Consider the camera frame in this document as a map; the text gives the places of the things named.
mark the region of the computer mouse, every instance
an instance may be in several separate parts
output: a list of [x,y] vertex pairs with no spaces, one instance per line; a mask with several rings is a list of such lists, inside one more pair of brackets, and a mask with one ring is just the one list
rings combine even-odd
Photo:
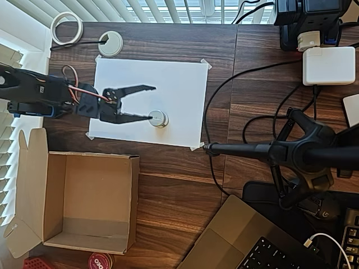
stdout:
[[311,196],[300,202],[297,207],[319,220],[333,220],[340,215],[338,201],[328,192]]

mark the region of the open cardboard box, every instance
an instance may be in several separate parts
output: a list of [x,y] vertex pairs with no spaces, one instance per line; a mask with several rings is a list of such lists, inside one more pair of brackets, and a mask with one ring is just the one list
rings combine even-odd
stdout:
[[39,243],[124,254],[135,242],[139,157],[48,152],[44,128],[19,135],[15,217],[4,232],[15,258]]

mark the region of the red object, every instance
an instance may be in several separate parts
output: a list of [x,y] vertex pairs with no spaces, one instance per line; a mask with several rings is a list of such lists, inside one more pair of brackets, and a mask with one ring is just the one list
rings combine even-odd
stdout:
[[89,258],[89,269],[111,269],[112,259],[108,254],[93,253]]
[[42,258],[34,257],[24,260],[22,269],[55,269],[51,264],[44,261]]

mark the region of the red and white can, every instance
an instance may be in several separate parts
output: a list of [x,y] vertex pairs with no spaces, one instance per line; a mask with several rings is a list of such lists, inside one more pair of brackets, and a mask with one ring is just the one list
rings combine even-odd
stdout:
[[106,253],[94,252],[89,258],[89,269],[111,269],[113,258]]

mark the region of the wooden desk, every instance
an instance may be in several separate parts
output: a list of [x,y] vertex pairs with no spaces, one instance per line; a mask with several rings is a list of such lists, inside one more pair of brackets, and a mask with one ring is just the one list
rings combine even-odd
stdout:
[[[237,26],[230,25],[86,23],[83,41],[98,40],[107,30],[123,36],[125,44],[118,58],[186,62],[205,58],[213,66],[206,100],[233,72],[300,58],[297,53],[279,49],[279,29],[270,25],[241,25],[237,33]],[[58,35],[73,36],[74,31],[69,24],[59,27]],[[345,30],[342,44],[354,43],[358,36],[358,30]],[[59,50],[52,54],[50,73],[60,75],[61,67],[71,64],[81,81],[93,83],[97,55],[96,45]],[[233,85],[228,83],[209,110],[213,141],[240,142],[245,122],[256,115],[273,114],[300,79],[301,66],[293,64],[239,77]],[[319,119],[337,131],[344,129],[340,100],[358,92],[357,86],[358,82],[326,87],[317,101]],[[311,89],[300,90],[287,105],[302,107],[311,94]],[[125,256],[116,256],[114,268],[176,267],[225,199],[221,199],[213,183],[208,157],[201,150],[191,152],[181,147],[99,138],[91,141],[85,136],[88,122],[74,115],[45,119],[49,149],[131,153],[141,157],[137,242]],[[247,139],[270,140],[270,132],[270,121],[258,122],[248,129]],[[214,158],[214,168],[219,182],[224,180],[225,189],[239,195],[249,180],[271,181],[269,169],[258,161],[220,156]],[[358,174],[349,180],[337,180],[335,189],[355,191],[357,186],[359,192]],[[45,255],[57,268],[74,269],[87,268],[91,253],[40,245],[31,254]]]
[[[283,52],[279,48],[279,31],[276,26],[243,25],[238,27],[236,60],[234,73],[273,63],[300,59],[298,52]],[[343,31],[340,45],[358,42],[359,29],[350,28]],[[356,53],[357,81],[347,86],[322,87],[317,99],[317,119],[330,125],[336,132],[347,128],[342,109],[345,96],[359,93],[359,54]],[[242,130],[246,122],[258,115],[273,115],[278,104],[301,81],[301,63],[265,69],[249,73],[234,79],[229,116],[228,142],[242,143]],[[312,87],[301,87],[281,109],[285,114],[288,107],[303,108],[312,98]],[[307,111],[313,115],[313,109]],[[285,120],[278,120],[277,133]],[[253,122],[247,129],[248,142],[270,141],[273,139],[272,120],[263,119]],[[292,138],[303,135],[299,128],[293,130]],[[346,192],[359,192],[359,173],[355,172],[351,179],[335,179],[332,189]],[[224,188],[235,194],[249,180],[272,182],[268,166],[257,161],[226,156],[224,170]]]

